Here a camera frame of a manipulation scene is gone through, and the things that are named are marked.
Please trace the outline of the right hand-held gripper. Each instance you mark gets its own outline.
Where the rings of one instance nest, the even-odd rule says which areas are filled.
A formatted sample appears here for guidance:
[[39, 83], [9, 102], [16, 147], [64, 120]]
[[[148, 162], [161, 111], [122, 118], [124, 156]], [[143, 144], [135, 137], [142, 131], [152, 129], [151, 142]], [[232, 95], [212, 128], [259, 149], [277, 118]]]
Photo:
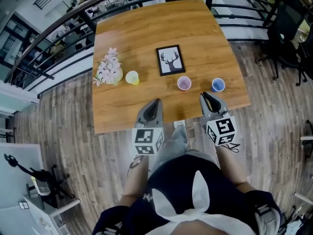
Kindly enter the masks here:
[[[226, 102], [215, 94], [203, 92], [200, 94], [200, 105], [203, 117], [201, 124], [205, 133], [215, 146], [230, 144], [237, 135], [235, 117], [228, 112]], [[212, 113], [221, 113], [212, 117]]]

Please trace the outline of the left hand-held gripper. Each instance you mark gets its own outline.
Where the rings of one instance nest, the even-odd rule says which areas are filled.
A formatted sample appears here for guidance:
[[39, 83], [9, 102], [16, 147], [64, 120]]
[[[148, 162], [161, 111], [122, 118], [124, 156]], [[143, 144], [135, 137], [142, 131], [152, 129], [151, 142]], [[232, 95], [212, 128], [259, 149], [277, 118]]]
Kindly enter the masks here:
[[156, 155], [163, 143], [163, 105], [157, 98], [139, 110], [132, 129], [132, 147], [137, 155]]

